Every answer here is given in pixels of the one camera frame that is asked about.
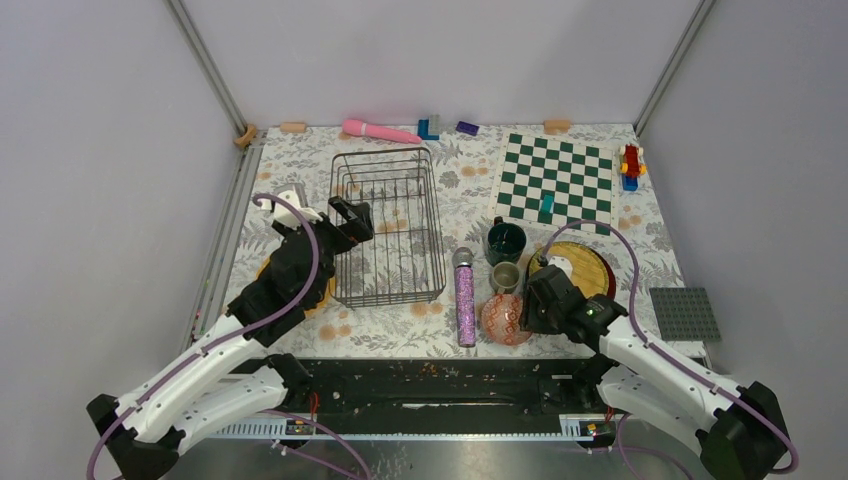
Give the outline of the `blue white patterned bowl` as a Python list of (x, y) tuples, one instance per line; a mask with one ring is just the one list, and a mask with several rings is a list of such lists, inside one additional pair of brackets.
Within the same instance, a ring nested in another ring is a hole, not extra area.
[(481, 309), (481, 328), (493, 342), (518, 346), (527, 342), (532, 333), (522, 330), (523, 300), (514, 294), (493, 295)]

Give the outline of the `yellow polka dot plate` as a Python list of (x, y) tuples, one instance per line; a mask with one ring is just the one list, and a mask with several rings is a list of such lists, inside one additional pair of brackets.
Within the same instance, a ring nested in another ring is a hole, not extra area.
[[(270, 265), (270, 258), (267, 257), (263, 261), (263, 263), (261, 264), (260, 268), (256, 271), (256, 276), (255, 276), (256, 280), (259, 279), (261, 274), (268, 268), (269, 265)], [(324, 293), (322, 294), (321, 299), (316, 303), (316, 305), (313, 308), (305, 309), (306, 318), (310, 318), (310, 317), (315, 316), (318, 312), (320, 312), (322, 309), (324, 309), (326, 307), (326, 305), (329, 303), (329, 301), (331, 299), (331, 294), (333, 293), (335, 286), (336, 286), (335, 277), (334, 276), (329, 277), (327, 279), (327, 282), (324, 284), (324, 286), (325, 286), (325, 289), (324, 289)]]

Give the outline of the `dark green mug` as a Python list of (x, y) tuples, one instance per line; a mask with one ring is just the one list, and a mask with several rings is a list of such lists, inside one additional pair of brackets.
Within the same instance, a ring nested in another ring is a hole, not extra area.
[(526, 244), (527, 236), (522, 227), (497, 216), (484, 236), (484, 254), (491, 266), (502, 262), (517, 263)]

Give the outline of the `purple glitter microphone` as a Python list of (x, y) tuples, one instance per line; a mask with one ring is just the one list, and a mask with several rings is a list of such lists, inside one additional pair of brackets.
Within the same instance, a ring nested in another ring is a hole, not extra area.
[(454, 267), (458, 345), (471, 348), (476, 344), (475, 282), (472, 251), (467, 247), (459, 247), (452, 255), (452, 264)]

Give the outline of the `small beige cup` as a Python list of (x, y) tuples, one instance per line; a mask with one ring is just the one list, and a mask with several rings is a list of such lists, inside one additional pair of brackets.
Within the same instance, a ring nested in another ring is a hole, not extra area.
[(522, 272), (513, 262), (500, 262), (492, 267), (489, 283), (495, 294), (513, 294), (522, 281)]

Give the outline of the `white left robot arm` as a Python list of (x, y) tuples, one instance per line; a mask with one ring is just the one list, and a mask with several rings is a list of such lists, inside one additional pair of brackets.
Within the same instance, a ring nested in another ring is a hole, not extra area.
[(328, 295), (338, 255), (373, 239), (371, 206), (339, 196), (328, 204), (343, 221), (300, 203), (294, 190), (259, 193), (280, 245), (202, 338), (167, 367), (119, 397), (86, 407), (100, 438), (88, 462), (93, 478), (107, 450), (124, 479), (160, 479), (199, 441), (244, 417), (309, 401), (312, 377), (291, 354), (269, 349)]

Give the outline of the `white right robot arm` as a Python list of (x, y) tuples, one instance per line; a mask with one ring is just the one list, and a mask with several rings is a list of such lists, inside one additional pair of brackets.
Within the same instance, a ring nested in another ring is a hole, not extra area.
[(671, 349), (603, 294), (585, 296), (554, 264), (525, 284), (521, 327), (564, 335), (594, 353), (575, 402), (635, 415), (687, 446), (715, 479), (763, 479), (797, 462), (774, 392), (744, 387)]

